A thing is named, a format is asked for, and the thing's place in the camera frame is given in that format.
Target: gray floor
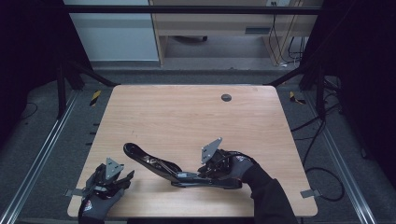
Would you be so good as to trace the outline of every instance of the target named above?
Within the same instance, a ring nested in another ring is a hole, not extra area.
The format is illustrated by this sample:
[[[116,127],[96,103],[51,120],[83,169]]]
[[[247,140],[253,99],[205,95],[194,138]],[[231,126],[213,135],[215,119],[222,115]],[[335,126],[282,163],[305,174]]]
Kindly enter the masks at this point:
[[[122,84],[261,85],[286,74],[293,66],[294,63],[289,63],[288,67],[272,66],[259,37],[210,36],[206,42],[183,37],[171,38],[163,67],[123,67],[121,70],[98,69],[97,72]],[[94,124],[100,122],[111,94],[111,88],[89,77],[83,77],[86,86],[78,93],[76,105],[24,203],[19,223],[76,223],[74,218],[66,214],[70,199],[64,197],[63,193],[65,189],[71,189],[77,184],[90,150],[89,143],[94,139],[94,135],[90,133],[97,130]],[[290,91],[300,100],[309,101],[313,95],[312,91],[298,90],[298,79],[297,77],[277,88],[290,128],[297,127],[315,116],[309,104],[301,105],[290,101]],[[102,94],[95,107],[89,106],[92,95],[97,90],[101,90]],[[67,92],[71,96],[74,94],[71,90]],[[32,113],[33,115],[21,120],[0,151],[2,213],[17,193],[55,123],[56,93],[54,82],[30,93],[28,102],[36,104],[37,111],[35,112],[35,105],[26,106],[22,117],[28,117]],[[333,96],[327,101],[326,106],[338,103]],[[326,128],[346,161],[376,222],[396,223],[396,192],[375,161],[361,157],[360,145],[346,118],[338,110],[334,110],[327,116]],[[309,147],[310,139],[298,139],[312,137],[317,129],[318,124],[315,122],[293,133],[302,158]],[[309,153],[305,168],[320,166],[339,176],[330,152],[322,133]],[[312,188],[319,189],[324,196],[335,198],[340,195],[341,188],[334,177],[321,171],[310,172],[307,177]],[[305,218],[304,223],[362,223],[350,196],[346,194],[341,201],[335,203],[316,198],[318,214]]]

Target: wrist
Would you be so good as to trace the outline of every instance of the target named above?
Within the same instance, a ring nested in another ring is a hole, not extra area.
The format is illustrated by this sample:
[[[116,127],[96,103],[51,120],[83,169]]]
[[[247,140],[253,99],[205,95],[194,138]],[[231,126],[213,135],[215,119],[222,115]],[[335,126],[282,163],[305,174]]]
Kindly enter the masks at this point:
[[[242,176],[242,182],[247,183],[252,190],[265,186],[272,180],[258,163],[249,167]]]

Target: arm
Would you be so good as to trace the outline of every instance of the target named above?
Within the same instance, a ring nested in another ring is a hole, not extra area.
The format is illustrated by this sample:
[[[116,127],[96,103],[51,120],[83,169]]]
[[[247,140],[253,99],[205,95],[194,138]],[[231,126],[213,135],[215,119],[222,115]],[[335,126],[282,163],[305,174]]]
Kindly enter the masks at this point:
[[[242,182],[251,188],[250,197],[254,200],[256,224],[298,223],[279,182],[271,178],[259,164],[254,164],[245,171]]]
[[[93,217],[82,217],[78,220],[78,224],[105,224],[105,222]]]

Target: black plastic part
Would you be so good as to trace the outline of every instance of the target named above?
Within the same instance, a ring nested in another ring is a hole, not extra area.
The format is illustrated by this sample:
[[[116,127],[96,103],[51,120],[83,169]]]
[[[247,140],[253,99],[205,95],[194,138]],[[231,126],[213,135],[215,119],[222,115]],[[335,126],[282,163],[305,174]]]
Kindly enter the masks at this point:
[[[154,174],[170,180],[171,185],[175,187],[215,187],[222,189],[242,188],[242,182],[239,179],[228,178],[220,180],[216,178],[201,178],[196,173],[183,172],[176,164],[153,157],[134,143],[126,143],[123,150],[129,158],[144,165]]]

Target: black stand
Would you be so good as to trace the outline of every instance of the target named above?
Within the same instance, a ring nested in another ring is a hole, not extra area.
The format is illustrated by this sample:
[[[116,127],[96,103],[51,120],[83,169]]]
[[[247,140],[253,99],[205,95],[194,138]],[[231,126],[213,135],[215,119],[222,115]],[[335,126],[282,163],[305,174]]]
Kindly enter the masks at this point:
[[[58,100],[59,100],[59,110],[58,119],[64,114],[66,110],[66,92],[65,92],[65,82],[66,78],[73,90],[82,90],[84,87],[84,81],[78,73],[71,71],[71,69],[77,70],[78,73],[86,74],[99,82],[105,84],[108,87],[115,87],[120,85],[120,83],[114,83],[104,77],[93,72],[91,69],[82,66],[76,62],[63,62],[59,65],[57,69],[57,83],[58,83]]]
[[[341,19],[338,19],[338,22],[334,25],[334,28],[327,35],[322,36],[324,40],[318,45],[316,50],[309,56],[307,60],[303,59],[303,61],[301,62],[298,68],[288,72],[285,76],[280,77],[275,81],[272,81],[264,85],[270,85],[276,87],[293,77],[296,77],[300,74],[304,74],[299,84],[300,89],[302,91],[306,91],[311,89],[314,83],[317,84],[316,110],[318,112],[319,117],[321,119],[325,119],[326,110],[324,107],[324,99],[323,99],[324,89],[331,88],[335,91],[338,90],[335,89],[334,87],[328,87],[325,85],[324,76],[326,74],[326,70],[324,64],[326,60],[329,58],[329,56],[331,56],[335,52],[334,49],[336,49],[337,47],[337,42],[339,41],[340,38],[342,38],[342,30],[345,27],[344,20],[348,16],[349,11],[354,7],[355,2],[356,1],[346,6],[347,9],[344,15],[334,15],[334,17],[339,17]],[[324,18],[320,18],[320,16],[318,16],[314,29],[318,28],[319,24],[323,25],[322,22],[318,22],[323,19]]]

